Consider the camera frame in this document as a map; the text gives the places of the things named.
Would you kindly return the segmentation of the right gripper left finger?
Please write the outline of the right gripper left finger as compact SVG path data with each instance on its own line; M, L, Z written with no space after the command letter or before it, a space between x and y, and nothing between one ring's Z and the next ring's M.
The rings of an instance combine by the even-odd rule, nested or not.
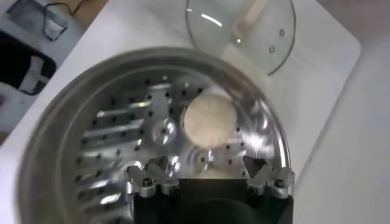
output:
M180 193L179 180L168 173L171 163L168 158L152 158L141 168L137 165L126 168L126 194L151 198L157 194L176 197Z

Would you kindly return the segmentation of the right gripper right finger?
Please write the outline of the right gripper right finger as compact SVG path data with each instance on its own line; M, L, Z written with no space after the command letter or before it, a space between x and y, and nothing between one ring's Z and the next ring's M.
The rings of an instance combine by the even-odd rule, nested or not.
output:
M275 167L263 159L245 156L244 166L249 178L246 183L252 197L260 197L269 189L274 198L288 198L293 195L294 172L290 167L282 167L278 172Z

